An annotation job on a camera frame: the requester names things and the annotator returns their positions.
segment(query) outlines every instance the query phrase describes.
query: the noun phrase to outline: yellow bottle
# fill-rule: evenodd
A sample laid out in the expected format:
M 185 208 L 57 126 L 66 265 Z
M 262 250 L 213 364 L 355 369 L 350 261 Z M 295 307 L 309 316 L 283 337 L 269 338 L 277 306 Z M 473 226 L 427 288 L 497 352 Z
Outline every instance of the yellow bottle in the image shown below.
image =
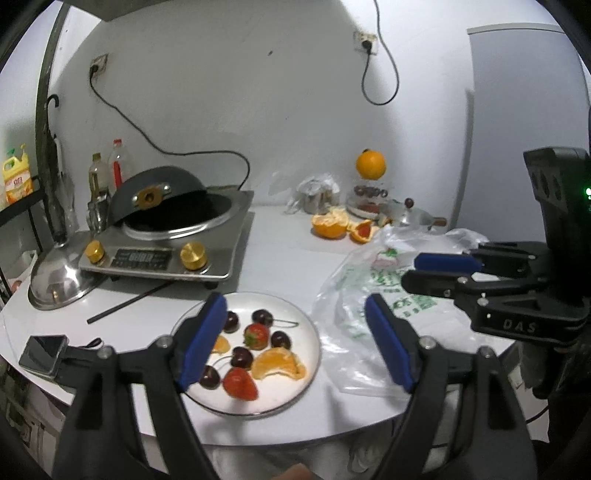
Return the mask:
M 9 205 L 33 192 L 33 180 L 29 171 L 29 156 L 25 145 L 21 145 L 22 158 L 14 155 L 14 149 L 8 152 L 8 159 L 2 165 L 2 176 Z

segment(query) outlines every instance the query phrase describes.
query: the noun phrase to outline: wall outlet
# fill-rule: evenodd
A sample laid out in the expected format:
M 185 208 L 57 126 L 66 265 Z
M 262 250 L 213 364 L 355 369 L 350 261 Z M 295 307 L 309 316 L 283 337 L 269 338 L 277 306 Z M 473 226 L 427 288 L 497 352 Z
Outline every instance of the wall outlet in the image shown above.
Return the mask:
M 353 34 L 353 46 L 354 46 L 355 50 L 362 51 L 363 53 L 365 53 L 366 50 L 362 45 L 362 43 L 365 40 L 369 40 L 371 42 L 371 54 L 377 55 L 378 54 L 378 36 L 373 33 L 362 32 L 361 30 L 357 30 Z
M 90 62 L 90 68 L 96 65 L 99 69 L 94 73 L 93 78 L 99 76 L 101 73 L 105 71 L 107 68 L 107 60 L 109 59 L 109 54 L 105 53 L 100 57 L 95 58 L 93 61 Z

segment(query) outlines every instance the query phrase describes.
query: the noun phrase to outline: gold knob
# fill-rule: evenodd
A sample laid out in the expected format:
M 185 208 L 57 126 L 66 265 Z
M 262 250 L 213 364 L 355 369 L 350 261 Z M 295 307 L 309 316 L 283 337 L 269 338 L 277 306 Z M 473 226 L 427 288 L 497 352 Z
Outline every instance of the gold knob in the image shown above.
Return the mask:
M 105 257 L 105 249 L 98 240 L 91 241 L 86 246 L 86 250 L 84 250 L 84 253 L 88 257 L 90 263 L 92 263 L 93 265 L 96 265 Z
M 187 270 L 200 270 L 207 265 L 205 247 L 198 242 L 185 244 L 181 249 L 181 262 Z

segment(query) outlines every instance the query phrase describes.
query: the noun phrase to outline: white table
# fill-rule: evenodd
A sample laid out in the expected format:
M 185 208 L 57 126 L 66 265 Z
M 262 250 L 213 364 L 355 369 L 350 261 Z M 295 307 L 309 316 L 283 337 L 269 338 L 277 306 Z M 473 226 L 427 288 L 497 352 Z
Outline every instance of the white table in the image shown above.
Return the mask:
M 310 313 L 323 282 L 357 246 L 349 239 L 327 241 L 310 233 L 310 216 L 282 214 L 281 207 L 254 207 L 254 222 L 246 246 L 238 285 L 227 291 L 274 294 Z M 169 333 L 176 321 L 208 292 L 199 284 L 177 282 L 98 322 L 86 319 L 157 285 L 160 281 L 121 278 L 103 283 L 84 298 L 62 309 L 41 312 L 27 299 L 24 282 L 0 312 L 0 355 L 44 391 L 71 404 L 73 395 L 58 385 L 18 366 L 31 335 L 67 335 L 70 345 L 84 345 L 101 337 L 123 352 L 145 348 Z M 144 387 L 133 386 L 141 433 L 154 435 Z M 401 414 L 406 404 L 393 398 L 361 397 L 340 393 L 322 366 L 310 388 L 290 408 L 262 419 L 217 415 L 183 396 L 202 443 L 225 446 L 279 445 L 324 439 L 351 432 Z

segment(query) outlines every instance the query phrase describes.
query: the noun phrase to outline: black cable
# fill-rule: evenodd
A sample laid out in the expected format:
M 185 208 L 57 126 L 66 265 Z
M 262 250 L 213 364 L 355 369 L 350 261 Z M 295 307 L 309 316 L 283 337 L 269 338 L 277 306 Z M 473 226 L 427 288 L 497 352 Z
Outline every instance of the black cable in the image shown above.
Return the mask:
M 240 157 L 241 159 L 243 159 L 244 163 L 246 164 L 246 175 L 244 177 L 244 180 L 242 180 L 242 183 L 238 186 L 238 190 L 240 190 L 244 186 L 244 184 L 248 180 L 248 177 L 251 175 L 251 163 L 248 161 L 248 159 L 243 154 L 241 154 L 240 152 L 237 152 L 235 150 L 199 150 L 199 151 L 195 151 L 195 152 L 180 153 L 180 152 L 172 152 L 172 151 L 160 148 L 158 145 L 156 145 L 156 143 L 154 143 L 154 141 L 148 136 L 148 134 L 146 132 L 144 132 L 127 115 L 125 115 L 121 110 L 119 110 L 119 108 L 116 105 L 109 103 L 107 100 L 105 100 L 103 98 L 103 96 L 99 92 L 96 91 L 95 86 L 92 83 L 92 76 L 94 75 L 94 73 L 97 70 L 98 70 L 98 67 L 96 65 L 93 65 L 90 68 L 89 83 L 90 83 L 90 88 L 92 89 L 92 91 L 106 106 L 111 107 L 118 114 L 120 114 L 120 116 L 123 117 L 123 119 L 126 120 L 127 123 L 129 123 L 132 127 L 134 127 L 142 135 L 142 137 L 144 137 L 146 142 L 148 142 L 149 145 L 153 149 L 157 150 L 162 155 L 169 155 L 172 157 L 188 157 L 190 155 L 211 155 L 211 154 L 217 154 L 217 153 L 228 153 L 231 155 L 236 155 L 237 157 Z
M 382 46 L 384 47 L 384 50 L 386 51 L 386 53 L 388 54 L 388 57 L 390 59 L 390 62 L 392 62 L 392 68 L 394 69 L 394 75 L 396 76 L 396 89 L 394 90 L 394 94 L 390 97 L 390 99 L 386 100 L 385 102 L 374 102 L 371 98 L 369 98 L 367 92 L 365 91 L 365 76 L 368 73 L 368 68 L 369 68 L 369 61 L 371 59 L 371 45 L 369 46 L 369 48 L 366 47 L 366 51 L 368 54 L 368 59 L 365 62 L 365 69 L 363 70 L 363 76 L 361 77 L 361 92 L 363 93 L 363 96 L 365 97 L 365 99 L 371 103 L 372 105 L 375 106 L 384 106 L 389 104 L 392 100 L 394 100 L 398 94 L 398 91 L 400 90 L 400 75 L 398 74 L 398 67 L 396 66 L 396 61 L 394 60 L 394 56 L 392 55 L 392 52 L 390 52 L 390 49 L 388 48 L 388 45 L 386 44 L 386 42 L 384 41 L 384 37 L 382 36 L 382 26 L 381 26 L 381 19 L 380 19 L 380 12 L 379 12 L 379 5 L 378 5 L 378 0 L 374 0 L 374 4 L 375 4 L 375 12 L 376 12 L 376 16 L 377 16 L 377 23 L 378 23 L 378 38 L 379 38 L 379 42 L 382 44 Z
M 541 411 L 539 411 L 538 413 L 536 413 L 533 417 L 527 419 L 525 421 L 525 424 L 530 424 L 533 421 L 536 421 L 537 419 L 539 419 L 544 413 L 546 413 L 548 411 L 548 405 L 546 405 L 544 408 L 542 408 Z

